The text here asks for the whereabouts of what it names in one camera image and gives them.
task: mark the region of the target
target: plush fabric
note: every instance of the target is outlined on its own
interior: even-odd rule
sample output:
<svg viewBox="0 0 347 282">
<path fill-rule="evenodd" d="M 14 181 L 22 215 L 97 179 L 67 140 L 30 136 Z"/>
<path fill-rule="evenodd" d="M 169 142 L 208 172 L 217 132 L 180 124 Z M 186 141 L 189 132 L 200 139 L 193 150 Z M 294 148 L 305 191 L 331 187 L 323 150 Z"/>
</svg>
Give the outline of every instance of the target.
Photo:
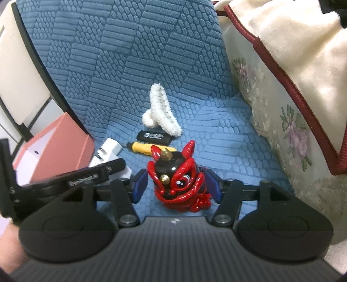
<svg viewBox="0 0 347 282">
<path fill-rule="evenodd" d="M 160 126 L 173 137 L 182 135 L 182 128 L 171 111 L 165 89 L 160 84 L 153 84 L 150 91 L 151 108 L 142 116 L 142 123 L 149 128 Z"/>
<path fill-rule="evenodd" d="M 338 14 L 323 14 L 319 0 L 233 0 L 229 6 L 294 82 L 338 153 L 347 118 L 347 31 Z"/>
</svg>

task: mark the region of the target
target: blue fabric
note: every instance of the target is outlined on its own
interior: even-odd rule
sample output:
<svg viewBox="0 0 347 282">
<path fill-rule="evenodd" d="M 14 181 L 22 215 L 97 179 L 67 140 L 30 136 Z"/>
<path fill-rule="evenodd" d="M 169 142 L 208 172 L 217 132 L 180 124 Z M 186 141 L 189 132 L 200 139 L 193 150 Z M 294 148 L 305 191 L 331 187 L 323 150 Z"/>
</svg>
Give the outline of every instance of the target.
<svg viewBox="0 0 347 282">
<path fill-rule="evenodd" d="M 291 190 L 232 83 L 210 0 L 17 0 L 17 5 L 43 64 L 96 146 L 107 137 L 135 141 L 150 108 L 149 89 L 160 83 L 184 130 L 173 147 L 181 150 L 194 139 L 197 163 L 221 178 L 254 185 L 269 179 Z M 134 172 L 150 160 L 127 150 L 120 156 Z M 216 207 L 195 215 L 209 216 Z M 178 215 L 155 199 L 152 181 L 135 208 L 142 219 Z M 242 215 L 255 208 L 244 204 Z"/>
</svg>

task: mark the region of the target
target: screw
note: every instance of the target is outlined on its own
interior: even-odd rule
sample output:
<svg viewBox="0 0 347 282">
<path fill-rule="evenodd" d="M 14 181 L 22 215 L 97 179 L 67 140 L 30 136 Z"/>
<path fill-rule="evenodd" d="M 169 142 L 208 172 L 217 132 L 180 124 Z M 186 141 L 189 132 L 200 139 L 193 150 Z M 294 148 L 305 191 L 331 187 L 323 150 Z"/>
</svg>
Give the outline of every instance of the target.
<svg viewBox="0 0 347 282">
<path fill-rule="evenodd" d="M 228 224 L 231 222 L 231 217 L 226 214 L 219 214 L 214 218 L 218 224 Z"/>
<path fill-rule="evenodd" d="M 137 217 L 132 214 L 126 214 L 126 215 L 122 215 L 119 221 L 123 224 L 129 225 L 129 224 L 135 223 L 137 221 Z"/>
</svg>

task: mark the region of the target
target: white plug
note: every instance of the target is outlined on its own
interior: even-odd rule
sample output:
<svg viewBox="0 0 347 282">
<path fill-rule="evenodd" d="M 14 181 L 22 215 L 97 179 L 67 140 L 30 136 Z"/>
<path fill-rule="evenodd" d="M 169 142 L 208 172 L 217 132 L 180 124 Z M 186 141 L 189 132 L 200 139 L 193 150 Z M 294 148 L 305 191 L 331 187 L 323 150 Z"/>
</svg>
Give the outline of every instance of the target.
<svg viewBox="0 0 347 282">
<path fill-rule="evenodd" d="M 119 159 L 117 155 L 120 153 L 121 150 L 122 146 L 116 140 L 107 138 L 92 158 L 89 167 L 94 167 L 99 164 L 106 163 L 108 161 Z M 128 166 L 126 166 L 123 171 L 110 175 L 110 180 L 115 180 L 118 178 L 130 179 L 132 172 L 133 171 Z"/>
</svg>

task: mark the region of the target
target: yellow screwdriver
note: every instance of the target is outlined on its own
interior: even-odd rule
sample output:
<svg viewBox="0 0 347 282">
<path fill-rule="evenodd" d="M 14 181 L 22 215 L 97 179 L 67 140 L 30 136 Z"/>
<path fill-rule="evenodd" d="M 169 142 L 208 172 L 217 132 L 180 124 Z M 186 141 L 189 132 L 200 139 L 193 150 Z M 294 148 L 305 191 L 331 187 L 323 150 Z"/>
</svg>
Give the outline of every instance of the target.
<svg viewBox="0 0 347 282">
<path fill-rule="evenodd" d="M 123 148 L 128 148 L 128 149 L 132 150 L 135 153 L 142 153 L 144 155 L 151 156 L 152 155 L 151 147 L 153 145 L 159 147 L 160 149 L 166 148 L 170 152 L 177 151 L 173 147 L 161 146 L 161 145 L 156 145 L 156 144 L 139 143 L 139 142 L 129 142 L 126 145 L 122 145 L 122 147 Z"/>
</svg>

